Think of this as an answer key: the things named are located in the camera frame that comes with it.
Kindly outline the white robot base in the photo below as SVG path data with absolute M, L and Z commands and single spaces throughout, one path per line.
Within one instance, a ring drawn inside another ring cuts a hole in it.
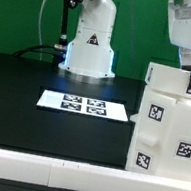
M 116 11 L 111 0 L 82 2 L 76 36 L 68 43 L 64 61 L 58 64 L 60 70 L 87 81 L 115 77 L 110 39 Z

